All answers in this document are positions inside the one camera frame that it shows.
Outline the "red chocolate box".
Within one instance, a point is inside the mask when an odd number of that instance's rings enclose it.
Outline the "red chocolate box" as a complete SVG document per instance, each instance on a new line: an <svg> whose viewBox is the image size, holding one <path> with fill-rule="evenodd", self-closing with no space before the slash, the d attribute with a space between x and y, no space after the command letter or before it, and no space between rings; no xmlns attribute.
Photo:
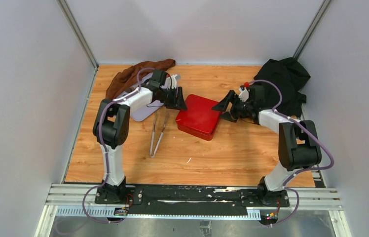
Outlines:
<svg viewBox="0 0 369 237"><path fill-rule="evenodd" d="M198 137L205 141L211 141L214 137L219 122L188 123L186 121L177 121L176 124L178 130L182 132Z"/></svg>

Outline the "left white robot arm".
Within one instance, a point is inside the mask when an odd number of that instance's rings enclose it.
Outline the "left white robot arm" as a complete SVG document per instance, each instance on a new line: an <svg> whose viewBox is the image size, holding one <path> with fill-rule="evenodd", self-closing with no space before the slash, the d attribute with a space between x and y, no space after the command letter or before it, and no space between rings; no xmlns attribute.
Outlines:
<svg viewBox="0 0 369 237"><path fill-rule="evenodd" d="M104 176L98 186L100 196L107 195L115 204L126 199L126 176L122 166L122 149L129 133L130 116L154 102L178 111L187 110L179 75L153 69L151 77L137 80L137 86L115 99L101 101L93 125L93 134L104 159Z"/></svg>

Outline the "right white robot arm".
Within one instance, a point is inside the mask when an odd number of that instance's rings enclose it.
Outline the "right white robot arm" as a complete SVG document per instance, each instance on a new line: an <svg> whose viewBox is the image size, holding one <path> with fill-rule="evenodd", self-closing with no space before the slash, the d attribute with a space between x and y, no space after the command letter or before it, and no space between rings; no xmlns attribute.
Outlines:
<svg viewBox="0 0 369 237"><path fill-rule="evenodd" d="M229 91L212 110L219 111L221 119L230 122L251 119L254 124L278 134L279 162L269 174L262 177L257 192L258 202L270 206L298 171L319 164L322 155L314 123L280 114L276 106L268 107L264 82L248 82L240 87L239 93Z"/></svg>

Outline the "red box lid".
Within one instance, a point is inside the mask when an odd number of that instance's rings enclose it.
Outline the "red box lid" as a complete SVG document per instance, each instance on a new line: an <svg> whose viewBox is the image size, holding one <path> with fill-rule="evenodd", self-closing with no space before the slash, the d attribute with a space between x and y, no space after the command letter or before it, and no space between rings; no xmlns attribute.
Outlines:
<svg viewBox="0 0 369 237"><path fill-rule="evenodd" d="M176 116L176 122L207 123L219 121L221 112L212 110L212 107L217 103L217 101L190 94L185 100L187 110L179 111Z"/></svg>

